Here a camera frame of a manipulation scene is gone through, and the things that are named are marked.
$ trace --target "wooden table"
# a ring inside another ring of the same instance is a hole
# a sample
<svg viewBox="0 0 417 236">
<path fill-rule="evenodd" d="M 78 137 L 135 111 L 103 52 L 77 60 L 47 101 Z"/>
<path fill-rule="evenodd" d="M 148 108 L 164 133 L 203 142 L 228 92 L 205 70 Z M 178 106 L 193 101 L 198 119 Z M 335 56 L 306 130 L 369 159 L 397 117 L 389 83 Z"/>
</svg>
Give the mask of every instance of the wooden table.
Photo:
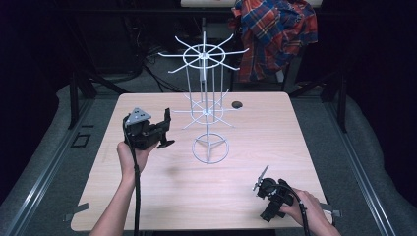
<svg viewBox="0 0 417 236">
<path fill-rule="evenodd" d="M 152 124 L 163 120 L 171 109 L 168 140 L 175 144 L 154 150 L 144 170 L 142 183 L 141 230 L 257 229 L 299 227 L 289 216 L 271 222 L 260 218 L 268 200 L 256 197 L 255 182 L 269 165 L 264 177 L 282 178 L 295 188 L 308 190 L 322 203 L 325 197 L 307 150 L 288 95 L 283 92 L 233 92 L 223 100 L 225 109 L 241 101 L 239 110 L 224 112 L 225 123 L 210 129 L 229 142 L 229 153 L 217 164 L 205 164 L 192 154 L 194 139 L 206 126 L 193 124 L 190 102 L 182 93 L 123 94 L 114 109 L 80 205 L 89 209 L 72 221 L 76 231 L 90 231 L 109 204 L 121 173 L 116 145 L 123 140 L 122 120 L 135 107 L 149 113 Z M 135 197 L 125 229 L 134 228 Z"/>
</svg>

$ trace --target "white wire rack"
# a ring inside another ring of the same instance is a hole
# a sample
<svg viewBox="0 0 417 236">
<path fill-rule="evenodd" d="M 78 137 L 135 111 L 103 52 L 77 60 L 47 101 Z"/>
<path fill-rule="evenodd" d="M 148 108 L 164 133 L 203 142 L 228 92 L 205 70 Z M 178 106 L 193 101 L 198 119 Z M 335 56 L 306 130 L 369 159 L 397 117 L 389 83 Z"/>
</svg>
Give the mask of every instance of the white wire rack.
<svg viewBox="0 0 417 236">
<path fill-rule="evenodd" d="M 223 108 L 223 98 L 228 93 L 228 90 L 223 91 L 223 70 L 224 67 L 227 67 L 234 71 L 239 70 L 239 68 L 234 68 L 225 64 L 224 60 L 226 59 L 227 55 L 244 53 L 247 50 L 225 52 L 221 48 L 221 46 L 225 44 L 227 41 L 229 41 L 232 37 L 233 34 L 229 38 L 221 42 L 219 45 L 207 44 L 206 32 L 203 31 L 203 43 L 194 46 L 188 45 L 187 43 L 181 41 L 178 37 L 175 37 L 178 42 L 187 47 L 184 53 L 182 55 L 167 55 L 159 53 L 159 55 L 163 57 L 181 57 L 184 61 L 183 66 L 177 68 L 176 70 L 168 71 L 168 73 L 176 73 L 182 69 L 186 70 L 189 93 L 188 95 L 185 93 L 185 97 L 190 101 L 190 110 L 174 110 L 173 112 L 190 113 L 192 121 L 183 129 L 187 129 L 195 123 L 206 126 L 206 132 L 196 137 L 192 146 L 192 152 L 194 157 L 197 160 L 206 164 L 219 163 L 229 153 L 229 143 L 227 139 L 218 133 L 214 133 L 210 129 L 210 126 L 217 122 L 222 122 L 230 127 L 233 127 L 233 125 L 227 123 L 222 119 L 224 112 L 236 110 Z M 220 96 L 218 96 L 218 93 L 215 92 L 214 69 L 217 67 L 219 67 L 221 70 Z M 192 97 L 189 68 L 194 68 L 200 71 L 200 94 L 197 97 Z M 212 74 L 211 97 L 209 97 L 208 93 L 208 70 L 211 70 Z M 212 151 L 214 148 L 220 150 L 216 153 L 222 154 L 220 156 L 212 156 Z"/>
</svg>

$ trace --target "black puck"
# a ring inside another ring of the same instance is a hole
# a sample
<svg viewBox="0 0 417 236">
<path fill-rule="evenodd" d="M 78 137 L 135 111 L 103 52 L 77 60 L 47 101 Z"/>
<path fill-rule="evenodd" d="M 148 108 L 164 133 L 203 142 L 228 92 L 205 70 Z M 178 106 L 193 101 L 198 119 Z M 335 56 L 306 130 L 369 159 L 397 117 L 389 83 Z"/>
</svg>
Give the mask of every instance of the black puck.
<svg viewBox="0 0 417 236">
<path fill-rule="evenodd" d="M 240 101 L 233 101 L 232 102 L 232 107 L 235 108 L 235 109 L 239 109 L 242 106 L 243 106 L 243 104 Z"/>
</svg>

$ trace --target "plaid shirt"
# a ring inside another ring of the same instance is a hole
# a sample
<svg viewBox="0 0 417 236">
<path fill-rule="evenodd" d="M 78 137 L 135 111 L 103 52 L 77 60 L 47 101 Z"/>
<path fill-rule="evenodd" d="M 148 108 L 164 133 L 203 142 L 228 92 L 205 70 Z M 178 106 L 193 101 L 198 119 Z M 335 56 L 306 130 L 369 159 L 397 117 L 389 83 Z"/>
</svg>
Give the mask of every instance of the plaid shirt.
<svg viewBox="0 0 417 236">
<path fill-rule="evenodd" d="M 304 0 L 237 0 L 241 13 L 243 54 L 238 82 L 273 75 L 294 58 L 300 47 L 317 42 L 317 18 Z"/>
</svg>

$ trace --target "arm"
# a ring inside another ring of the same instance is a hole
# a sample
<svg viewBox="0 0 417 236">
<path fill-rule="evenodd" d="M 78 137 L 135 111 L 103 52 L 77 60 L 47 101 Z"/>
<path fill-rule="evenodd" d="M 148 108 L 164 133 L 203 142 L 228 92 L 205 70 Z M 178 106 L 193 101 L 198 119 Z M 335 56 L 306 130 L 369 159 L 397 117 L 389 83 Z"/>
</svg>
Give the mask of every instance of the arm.
<svg viewBox="0 0 417 236">
<path fill-rule="evenodd" d="M 340 233 L 332 226 L 325 217 L 319 200 L 307 191 L 292 188 L 306 208 L 309 229 L 317 236 L 339 236 Z M 282 206 L 280 211 L 289 214 L 297 223 L 303 225 L 303 219 L 297 201 L 292 206 Z"/>
<path fill-rule="evenodd" d="M 149 147 L 146 150 L 135 149 L 136 159 L 140 166 L 141 172 L 147 164 L 148 155 L 156 147 Z M 135 170 L 134 160 L 129 147 L 121 142 L 117 146 L 120 166 L 122 169 L 122 180 L 113 196 L 107 209 L 95 224 L 90 235 L 122 235 L 125 227 L 126 216 L 129 209 L 129 203 L 135 189 Z"/>
</svg>

